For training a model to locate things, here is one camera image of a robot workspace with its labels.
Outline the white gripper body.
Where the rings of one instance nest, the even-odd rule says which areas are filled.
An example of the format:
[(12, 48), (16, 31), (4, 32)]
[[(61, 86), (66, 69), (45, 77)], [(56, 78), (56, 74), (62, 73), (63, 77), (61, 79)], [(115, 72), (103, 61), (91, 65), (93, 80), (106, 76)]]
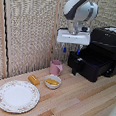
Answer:
[(79, 32), (76, 35), (76, 34), (70, 34), (68, 30), (60, 29), (58, 30), (57, 42), (76, 43), (78, 45), (88, 46), (90, 42), (90, 33)]

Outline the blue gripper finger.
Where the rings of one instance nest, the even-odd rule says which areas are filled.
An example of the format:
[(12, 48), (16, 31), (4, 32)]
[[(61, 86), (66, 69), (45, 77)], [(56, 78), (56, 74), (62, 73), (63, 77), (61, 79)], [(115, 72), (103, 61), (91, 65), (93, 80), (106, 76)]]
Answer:
[(65, 53), (66, 52), (66, 47), (65, 47), (65, 44), (61, 44), (62, 45), (62, 48), (63, 48), (63, 52)]
[(79, 47), (79, 49), (77, 50), (77, 55), (79, 55), (79, 53), (81, 52), (81, 50), (82, 50), (82, 48), (83, 48), (83, 45), (80, 45), (80, 47)]

